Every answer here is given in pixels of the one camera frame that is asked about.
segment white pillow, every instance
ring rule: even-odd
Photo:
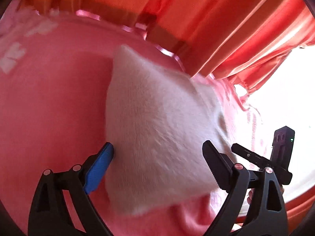
[[[114,57],[106,134],[115,148],[106,189],[123,214],[139,215],[217,189],[202,155],[206,140],[235,161],[213,89],[127,46]]]

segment white fabric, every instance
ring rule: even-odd
[[[114,57],[106,133],[115,148],[106,189],[113,208],[124,214],[216,190],[202,155],[206,140],[235,162],[212,87],[155,65],[127,46]]]

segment pink fabric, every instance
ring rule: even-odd
[[[116,47],[127,44],[157,64],[180,68],[141,37],[111,24],[23,13],[27,16],[16,14],[10,23],[0,21],[0,29],[6,25],[0,36],[0,199],[27,232],[43,170],[68,170],[105,142],[105,99]],[[90,197],[115,236],[202,235],[224,200],[213,193],[132,218],[111,208],[104,182]]]

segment blue gripper pad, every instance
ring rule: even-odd
[[[97,189],[113,157],[114,147],[111,143],[106,143],[100,151],[99,156],[85,175],[85,184],[83,188],[86,194],[89,194]]]

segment orange curtain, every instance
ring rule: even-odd
[[[292,48],[312,44],[315,20],[303,0],[24,0],[41,13],[79,9],[133,27],[175,53],[191,76],[229,77],[259,89]]]

